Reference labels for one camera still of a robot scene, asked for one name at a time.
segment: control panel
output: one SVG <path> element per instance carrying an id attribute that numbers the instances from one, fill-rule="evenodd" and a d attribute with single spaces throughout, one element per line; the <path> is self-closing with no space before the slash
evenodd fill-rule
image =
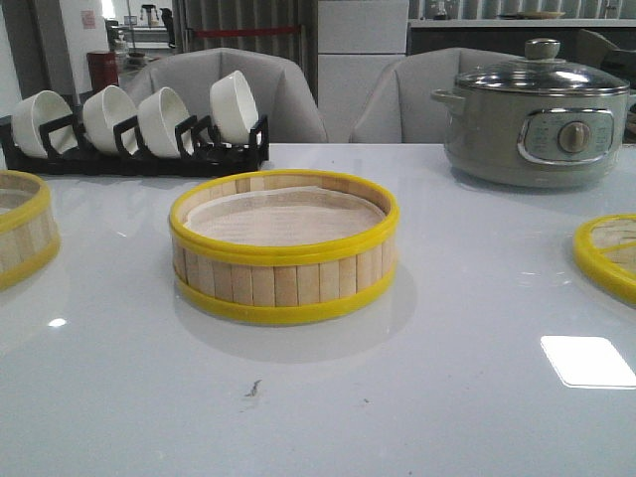
<path id="1" fill-rule="evenodd" d="M 518 148 L 531 162 L 585 164 L 609 152 L 613 135 L 614 117 L 608 109 L 542 109 L 526 119 Z"/>

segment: plate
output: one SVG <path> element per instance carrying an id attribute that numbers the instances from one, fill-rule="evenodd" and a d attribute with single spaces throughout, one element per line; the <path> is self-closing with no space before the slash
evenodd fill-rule
<path id="1" fill-rule="evenodd" d="M 560 18 L 565 12 L 519 12 L 517 16 L 524 20 L 550 20 Z"/>

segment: pot handle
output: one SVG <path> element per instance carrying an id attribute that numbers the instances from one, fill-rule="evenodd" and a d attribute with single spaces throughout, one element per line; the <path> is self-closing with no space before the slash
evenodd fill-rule
<path id="1" fill-rule="evenodd" d="M 448 107 L 448 110 L 457 115 L 461 115 L 464 112 L 464 103 L 466 98 L 453 94 L 446 89 L 436 89 L 430 94 L 430 98 L 434 101 L 441 102 Z"/>

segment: yellow rim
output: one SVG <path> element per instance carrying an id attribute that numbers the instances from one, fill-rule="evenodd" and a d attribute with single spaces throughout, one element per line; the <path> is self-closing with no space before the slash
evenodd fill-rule
<path id="1" fill-rule="evenodd" d="M 27 258 L 22 263 L 14 266 L 10 270 L 0 273 L 0 290 L 8 288 L 19 281 L 24 280 L 32 275 L 45 264 L 47 264 L 54 256 L 58 254 L 60 249 L 60 235 L 55 233 L 53 239 L 35 255 Z"/>
<path id="2" fill-rule="evenodd" d="M 192 302 L 206 311 L 238 321 L 263 325 L 297 325 L 336 318 L 371 303 L 387 290 L 396 274 L 396 267 L 380 280 L 355 295 L 324 303 L 300 306 L 250 306 L 219 300 L 190 287 L 177 275 L 177 285 Z"/>
<path id="3" fill-rule="evenodd" d="M 323 241 L 308 245 L 294 246 L 258 246 L 230 243 L 200 236 L 184 227 L 177 219 L 177 212 L 183 203 L 198 192 L 227 182 L 234 182 L 254 176 L 271 175 L 314 175 L 334 179 L 343 179 L 358 183 L 372 189 L 391 204 L 387 216 L 377 225 L 360 234 Z M 198 254 L 227 263 L 258 266 L 304 265 L 322 261 L 332 261 L 346 256 L 356 255 L 384 242 L 390 237 L 399 218 L 398 202 L 389 191 L 371 181 L 337 172 L 314 171 L 303 169 L 280 169 L 275 171 L 259 171 L 215 179 L 206 182 L 182 195 L 170 210 L 170 229 L 177 243 Z"/>
<path id="4" fill-rule="evenodd" d="M 51 203 L 51 194 L 47 184 L 38 176 L 20 171 L 1 171 L 0 176 L 13 176 L 36 183 L 38 192 L 24 204 L 2 214 L 0 234 L 16 229 L 41 214 Z"/>
<path id="5" fill-rule="evenodd" d="M 636 303 L 636 274 L 614 263 L 604 254 L 619 248 L 636 246 L 636 242 L 598 248 L 592 241 L 592 231 L 616 220 L 636 221 L 636 215 L 605 216 L 580 226 L 573 238 L 574 261 L 580 269 L 599 285 L 630 303 Z"/>

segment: black dish rack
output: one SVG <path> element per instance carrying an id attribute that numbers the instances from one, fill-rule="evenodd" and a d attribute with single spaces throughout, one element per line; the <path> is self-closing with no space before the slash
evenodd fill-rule
<path id="1" fill-rule="evenodd" d="M 60 154 L 52 145 L 51 134 L 70 126 L 78 146 Z M 137 150 L 130 153 L 123 145 L 122 135 L 133 129 Z M 269 159 L 269 130 L 264 115 L 249 132 L 245 145 L 230 145 L 222 141 L 219 128 L 209 116 L 190 116 L 175 127 L 180 157 L 160 158 L 146 146 L 137 116 L 113 127 L 118 155 L 99 152 L 85 137 L 85 128 L 75 114 L 46 122 L 40 126 L 40 137 L 47 151 L 46 158 L 31 157 L 22 152 L 13 140 L 11 116 L 0 118 L 0 143 L 8 169 L 34 174 L 75 174 L 112 176 L 182 176 L 222 177 L 241 172 L 257 171 Z M 192 136 L 193 151 L 184 147 L 183 135 Z"/>

